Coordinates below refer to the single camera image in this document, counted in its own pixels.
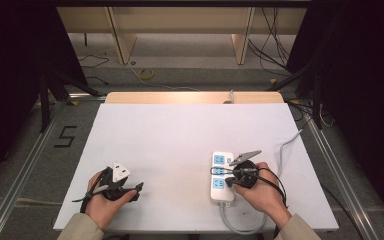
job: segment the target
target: finger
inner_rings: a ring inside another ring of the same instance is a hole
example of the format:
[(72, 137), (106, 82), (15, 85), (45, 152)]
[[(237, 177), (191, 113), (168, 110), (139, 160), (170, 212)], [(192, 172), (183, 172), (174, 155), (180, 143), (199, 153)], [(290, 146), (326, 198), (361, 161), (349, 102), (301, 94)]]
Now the finger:
[(235, 190), (235, 192), (237, 192), (241, 196), (244, 196), (245, 192), (248, 190), (248, 189), (241, 187), (237, 184), (233, 184), (233, 189)]
[(113, 202), (114, 206), (117, 209), (121, 208), (124, 204), (128, 203), (136, 195), (136, 193), (136, 190), (128, 191), (121, 198)]
[(99, 174), (101, 174), (101, 172), (95, 173), (95, 175), (93, 175), (93, 177), (89, 180), (89, 184), (88, 184), (88, 187), (87, 187), (88, 191), (92, 188), (92, 186), (95, 183), (96, 179), (98, 179)]
[(255, 166), (256, 166), (257, 168), (268, 168), (268, 169), (270, 169), (270, 168), (269, 168), (269, 165), (267, 165), (266, 162), (259, 162), (259, 163), (256, 163)]

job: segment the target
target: aluminum rail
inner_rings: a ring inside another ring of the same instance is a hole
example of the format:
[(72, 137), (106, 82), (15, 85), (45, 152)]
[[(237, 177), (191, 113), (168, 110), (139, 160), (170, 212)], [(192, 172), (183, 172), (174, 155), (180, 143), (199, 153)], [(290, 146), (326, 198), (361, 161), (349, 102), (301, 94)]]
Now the aluminum rail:
[(55, 122), (58, 119), (61, 111), (64, 109), (65, 102), (57, 102), (55, 109), (51, 115), (51, 121), (43, 133), (39, 134), (32, 150), (30, 151), (26, 161), (11, 185), (8, 193), (0, 204), (0, 234), (11, 214), (18, 197), (24, 189), (24, 186), (29, 179), (29, 176), (36, 165), (48, 139), (54, 129)]
[(363, 205), (357, 197), (356, 192), (352, 188), (347, 176), (342, 170), (338, 159), (333, 153), (332, 148), (323, 133), (323, 130), (318, 130), (313, 120), (309, 122), (309, 125), (363, 238), (367, 240), (379, 239), (375, 229), (373, 228), (369, 215), (365, 211)]

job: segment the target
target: power strip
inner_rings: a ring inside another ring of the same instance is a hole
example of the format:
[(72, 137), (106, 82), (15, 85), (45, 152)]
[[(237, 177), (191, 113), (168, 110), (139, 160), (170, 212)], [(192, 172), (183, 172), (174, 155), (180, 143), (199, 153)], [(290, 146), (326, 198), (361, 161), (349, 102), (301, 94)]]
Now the power strip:
[(216, 203), (230, 204), (235, 199), (233, 189), (229, 188), (225, 179), (231, 174), (226, 174), (228, 170), (233, 170), (233, 166), (229, 164), (233, 161), (234, 157), (229, 152), (214, 152), (211, 159), (211, 200)]

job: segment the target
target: sleeve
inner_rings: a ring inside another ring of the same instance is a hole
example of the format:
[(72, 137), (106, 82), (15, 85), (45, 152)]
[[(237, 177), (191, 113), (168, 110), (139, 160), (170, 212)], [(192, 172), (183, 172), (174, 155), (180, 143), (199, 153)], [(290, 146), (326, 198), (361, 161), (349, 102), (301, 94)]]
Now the sleeve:
[(298, 215), (294, 214), (280, 230), (275, 240), (320, 240), (313, 229)]
[(104, 232), (86, 214), (76, 213), (71, 217), (58, 240), (101, 240)]

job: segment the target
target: white table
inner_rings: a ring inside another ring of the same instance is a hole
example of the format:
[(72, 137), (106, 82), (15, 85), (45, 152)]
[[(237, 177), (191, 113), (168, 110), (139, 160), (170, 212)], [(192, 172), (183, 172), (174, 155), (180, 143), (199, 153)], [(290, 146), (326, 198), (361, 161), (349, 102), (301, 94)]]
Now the white table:
[[(297, 131), (284, 103), (102, 104), (54, 229), (62, 230), (79, 212), (80, 203), (71, 201), (83, 197), (90, 177), (119, 162), (132, 172), (125, 186), (145, 184), (139, 200), (125, 205), (108, 231), (230, 232), (210, 201), (212, 153), (261, 149), (251, 160), (266, 161), (277, 172), (279, 148)], [(338, 229), (300, 137), (283, 157), (280, 179), (289, 210), (316, 231)], [(239, 195), (226, 214), (242, 230), (263, 218)], [(274, 227), (268, 220), (263, 230)]]

